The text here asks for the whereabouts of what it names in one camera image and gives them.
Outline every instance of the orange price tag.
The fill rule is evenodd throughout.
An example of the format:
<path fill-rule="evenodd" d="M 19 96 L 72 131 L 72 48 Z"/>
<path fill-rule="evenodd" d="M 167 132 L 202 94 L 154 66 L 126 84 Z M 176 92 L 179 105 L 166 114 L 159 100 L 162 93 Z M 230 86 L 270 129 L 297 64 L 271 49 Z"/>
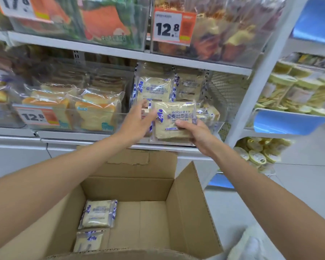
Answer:
<path fill-rule="evenodd" d="M 0 10 L 8 17 L 53 23 L 43 0 L 0 0 Z"/>
<path fill-rule="evenodd" d="M 190 46 L 196 13 L 154 9 L 153 41 Z"/>
<path fill-rule="evenodd" d="M 54 125 L 59 121 L 53 109 L 14 106 L 21 119 L 28 125 Z"/>

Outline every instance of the left arm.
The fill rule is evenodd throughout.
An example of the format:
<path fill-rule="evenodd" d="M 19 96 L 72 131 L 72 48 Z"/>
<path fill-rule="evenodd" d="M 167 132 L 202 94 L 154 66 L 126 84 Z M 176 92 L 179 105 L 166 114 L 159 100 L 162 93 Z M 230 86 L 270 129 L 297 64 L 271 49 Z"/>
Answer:
<path fill-rule="evenodd" d="M 131 108 L 120 131 L 114 135 L 0 178 L 0 248 L 42 217 L 110 157 L 143 138 L 156 118 L 156 112 L 151 112 L 141 119 L 143 103 Z"/>

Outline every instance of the forearm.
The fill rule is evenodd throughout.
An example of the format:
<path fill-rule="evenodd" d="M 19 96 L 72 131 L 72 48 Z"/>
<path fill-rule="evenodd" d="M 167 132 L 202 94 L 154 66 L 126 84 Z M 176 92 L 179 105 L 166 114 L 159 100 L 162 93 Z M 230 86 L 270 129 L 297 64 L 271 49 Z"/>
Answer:
<path fill-rule="evenodd" d="M 128 139 L 114 134 L 78 151 L 0 178 L 0 247 L 43 216 L 101 164 L 129 145 Z"/>
<path fill-rule="evenodd" d="M 286 259 L 325 259 L 325 219 L 222 142 L 212 158 Z"/>

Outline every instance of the cardboard box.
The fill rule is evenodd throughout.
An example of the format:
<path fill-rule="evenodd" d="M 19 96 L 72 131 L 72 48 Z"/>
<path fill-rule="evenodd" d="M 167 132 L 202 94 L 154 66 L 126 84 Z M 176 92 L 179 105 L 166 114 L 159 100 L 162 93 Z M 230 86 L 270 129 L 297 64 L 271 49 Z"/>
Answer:
<path fill-rule="evenodd" d="M 174 179 L 176 164 L 176 153 L 124 150 L 1 248 L 0 259 L 63 254 L 53 259 L 182 260 L 220 254 L 194 163 Z M 115 227 L 104 232 L 105 251 L 70 254 L 87 199 L 118 199 Z"/>

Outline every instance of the human arm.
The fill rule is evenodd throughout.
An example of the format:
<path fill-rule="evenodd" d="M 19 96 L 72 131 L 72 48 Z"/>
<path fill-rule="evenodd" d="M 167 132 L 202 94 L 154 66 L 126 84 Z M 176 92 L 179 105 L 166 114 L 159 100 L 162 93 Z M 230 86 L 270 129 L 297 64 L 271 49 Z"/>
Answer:
<path fill-rule="evenodd" d="M 110 157 L 143 138 L 156 112 L 131 108 L 120 131 L 77 151 L 0 178 L 0 248 L 56 205 Z"/>
<path fill-rule="evenodd" d="M 287 260 L 325 259 L 325 219 L 303 201 L 250 166 L 207 126 L 176 122 L 229 179 L 273 244 Z"/>

